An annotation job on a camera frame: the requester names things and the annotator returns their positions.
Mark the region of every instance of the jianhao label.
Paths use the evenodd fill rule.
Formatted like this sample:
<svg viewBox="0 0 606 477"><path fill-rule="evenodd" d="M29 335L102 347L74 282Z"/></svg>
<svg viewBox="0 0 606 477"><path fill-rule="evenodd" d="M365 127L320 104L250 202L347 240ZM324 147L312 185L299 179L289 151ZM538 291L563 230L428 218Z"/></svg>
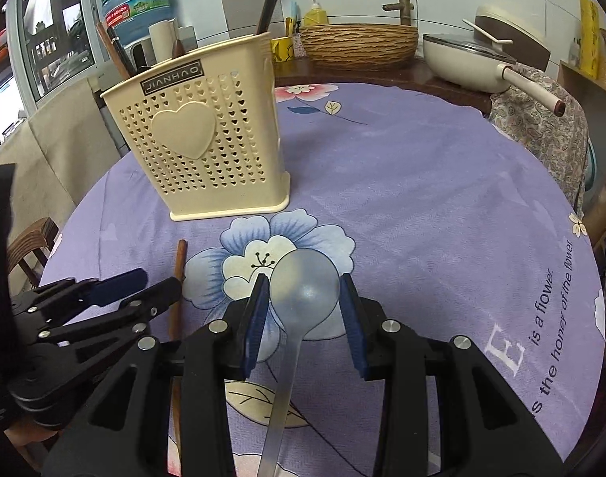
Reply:
<svg viewBox="0 0 606 477"><path fill-rule="evenodd" d="M151 77L150 79L146 79L145 81L140 82L140 84L142 85L144 95L150 95L165 87L170 87L179 84L180 82L203 76L204 69L201 66L201 60L197 59L196 61L178 66L177 68L168 70L167 72Z"/></svg>

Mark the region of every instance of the frying pan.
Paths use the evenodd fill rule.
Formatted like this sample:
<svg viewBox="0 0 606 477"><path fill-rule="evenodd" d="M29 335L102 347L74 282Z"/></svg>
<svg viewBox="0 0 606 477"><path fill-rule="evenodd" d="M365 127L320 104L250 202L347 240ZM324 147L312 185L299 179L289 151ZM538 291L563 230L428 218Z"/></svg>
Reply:
<svg viewBox="0 0 606 477"><path fill-rule="evenodd" d="M483 33L492 44L451 34L425 34L425 61L438 77L486 93L502 93L514 85L556 116L564 116L566 104L562 100L514 70L517 61L501 50L502 44L512 43L510 39L495 39L474 23L466 19L464 22Z"/></svg>

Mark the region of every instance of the yellow mug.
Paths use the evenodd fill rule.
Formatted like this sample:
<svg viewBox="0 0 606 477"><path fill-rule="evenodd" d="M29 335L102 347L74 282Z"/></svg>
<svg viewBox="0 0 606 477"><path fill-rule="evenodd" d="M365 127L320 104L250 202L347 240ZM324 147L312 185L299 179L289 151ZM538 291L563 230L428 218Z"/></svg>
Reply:
<svg viewBox="0 0 606 477"><path fill-rule="evenodd" d="M292 36L280 37L270 41L272 44L272 60L275 63L283 63L294 59L294 45Z"/></svg>

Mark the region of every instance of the faucet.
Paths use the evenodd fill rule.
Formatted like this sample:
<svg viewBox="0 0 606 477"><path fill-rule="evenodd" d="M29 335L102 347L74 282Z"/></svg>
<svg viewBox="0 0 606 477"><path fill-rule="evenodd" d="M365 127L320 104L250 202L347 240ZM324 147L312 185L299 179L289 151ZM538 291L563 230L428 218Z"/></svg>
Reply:
<svg viewBox="0 0 606 477"><path fill-rule="evenodd" d="M399 0L397 4L383 5L383 10L399 10L400 24L411 25L411 11L414 10L414 4L410 0Z"/></svg>

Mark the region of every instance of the soap dispenser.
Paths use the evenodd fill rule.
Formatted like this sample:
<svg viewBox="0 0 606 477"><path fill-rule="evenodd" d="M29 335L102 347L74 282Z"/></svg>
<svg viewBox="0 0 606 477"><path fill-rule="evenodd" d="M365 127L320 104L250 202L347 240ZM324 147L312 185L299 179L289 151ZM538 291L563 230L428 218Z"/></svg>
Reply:
<svg viewBox="0 0 606 477"><path fill-rule="evenodd" d="M303 17L303 27L315 27L316 25L327 25L327 12L321 9L317 0L312 0L312 8Z"/></svg>

